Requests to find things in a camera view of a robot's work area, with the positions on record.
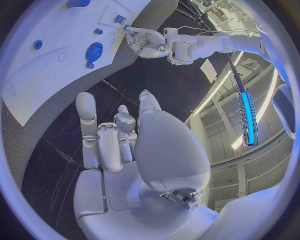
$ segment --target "blue button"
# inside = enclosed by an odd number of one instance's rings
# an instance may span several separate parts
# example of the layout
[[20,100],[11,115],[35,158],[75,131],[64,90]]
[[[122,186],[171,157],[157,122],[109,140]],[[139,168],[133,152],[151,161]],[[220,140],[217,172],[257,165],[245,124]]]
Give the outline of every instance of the blue button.
[[114,20],[115,23],[118,23],[121,25],[123,25],[125,23],[125,21],[126,21],[126,18],[123,16],[120,16],[120,15],[116,16],[116,18]]

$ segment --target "led light strip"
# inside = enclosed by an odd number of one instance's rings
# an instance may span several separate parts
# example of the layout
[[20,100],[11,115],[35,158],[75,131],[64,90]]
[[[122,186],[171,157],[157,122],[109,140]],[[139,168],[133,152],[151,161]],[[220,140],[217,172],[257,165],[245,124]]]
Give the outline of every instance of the led light strip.
[[[270,85],[270,89],[264,99],[264,102],[258,112],[258,114],[256,115],[256,121],[257,123],[260,122],[260,120],[262,119],[265,111],[267,110],[267,107],[272,99],[272,96],[273,96],[273,93],[274,93],[274,90],[275,90],[275,86],[276,86],[276,80],[277,80],[277,77],[278,77],[278,71],[277,69],[275,68],[274,69],[274,73],[273,73],[273,77],[272,77],[272,82],[271,82],[271,85]],[[243,138],[242,136],[240,136],[231,146],[233,147],[233,149],[237,149],[241,144],[243,143]]]
[[[234,65],[237,65],[241,57],[243,56],[244,52],[241,51],[237,57],[237,59],[234,61]],[[204,101],[204,103],[194,112],[194,116],[201,112],[201,110],[205,107],[206,104],[213,98],[213,96],[217,93],[217,91],[220,89],[220,87],[224,84],[226,79],[229,77],[229,75],[232,73],[232,70],[229,70],[227,74],[224,76],[222,81],[219,83],[219,85],[216,87],[216,89],[211,93],[211,95]]]

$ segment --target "robotic arm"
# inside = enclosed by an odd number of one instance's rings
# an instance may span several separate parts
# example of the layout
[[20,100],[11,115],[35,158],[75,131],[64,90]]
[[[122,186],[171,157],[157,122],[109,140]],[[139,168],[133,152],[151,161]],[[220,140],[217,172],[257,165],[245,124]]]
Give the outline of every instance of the robotic arm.
[[126,28],[128,45],[141,58],[167,57],[171,64],[188,65],[198,58],[207,58],[214,52],[231,53],[233,50],[260,55],[270,62],[267,50],[260,37],[231,36],[216,33],[213,36],[178,34],[177,28],[167,27],[163,35],[154,30]]

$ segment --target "perforated metal surface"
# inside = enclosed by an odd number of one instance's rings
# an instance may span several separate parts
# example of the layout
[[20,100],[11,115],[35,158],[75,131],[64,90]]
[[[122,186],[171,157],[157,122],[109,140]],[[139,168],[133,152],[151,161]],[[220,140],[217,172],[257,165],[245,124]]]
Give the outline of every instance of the perforated metal surface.
[[[178,0],[152,0],[138,15],[133,27],[157,30],[176,9]],[[3,103],[2,138],[12,175],[21,188],[28,160],[43,133],[76,98],[109,75],[131,65],[137,55],[123,39],[112,64],[95,70],[64,87],[47,100],[22,127]]]

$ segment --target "blue light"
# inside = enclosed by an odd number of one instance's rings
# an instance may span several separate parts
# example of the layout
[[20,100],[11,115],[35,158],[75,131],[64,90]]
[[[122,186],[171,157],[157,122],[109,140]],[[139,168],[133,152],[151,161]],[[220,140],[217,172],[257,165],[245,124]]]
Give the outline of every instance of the blue light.
[[247,93],[242,92],[241,97],[245,106],[246,115],[247,115],[247,126],[248,126],[248,144],[254,144],[254,128],[253,128],[253,120],[251,114],[251,108],[248,101]]

